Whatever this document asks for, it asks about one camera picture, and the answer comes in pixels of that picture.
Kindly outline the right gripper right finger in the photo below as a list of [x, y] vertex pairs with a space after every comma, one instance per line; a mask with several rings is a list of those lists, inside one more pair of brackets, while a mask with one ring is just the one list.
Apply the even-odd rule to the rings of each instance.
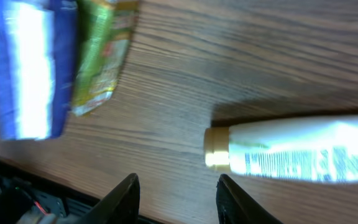
[[216, 188], [220, 224], [282, 224], [227, 174], [220, 175]]

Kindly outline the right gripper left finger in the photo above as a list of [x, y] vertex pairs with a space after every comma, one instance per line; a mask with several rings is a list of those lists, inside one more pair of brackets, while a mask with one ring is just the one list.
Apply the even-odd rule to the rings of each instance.
[[135, 224], [138, 223], [139, 205], [139, 177], [132, 173], [75, 224]]

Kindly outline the white tube gold cap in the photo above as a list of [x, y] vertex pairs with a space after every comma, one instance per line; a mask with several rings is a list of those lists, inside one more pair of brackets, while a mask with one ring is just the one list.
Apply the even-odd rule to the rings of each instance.
[[237, 175], [358, 183], [358, 115], [274, 119], [204, 133], [207, 167]]

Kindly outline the green snack packet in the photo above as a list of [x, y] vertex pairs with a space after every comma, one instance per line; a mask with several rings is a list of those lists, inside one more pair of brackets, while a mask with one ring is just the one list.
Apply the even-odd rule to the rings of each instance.
[[108, 101], [139, 18], [139, 0], [80, 0], [80, 53], [71, 110], [83, 116]]

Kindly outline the purple tissue pack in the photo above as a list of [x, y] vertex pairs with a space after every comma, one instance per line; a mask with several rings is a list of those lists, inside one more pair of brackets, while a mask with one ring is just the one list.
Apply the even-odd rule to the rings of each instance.
[[0, 137], [59, 137], [76, 69], [72, 0], [0, 0]]

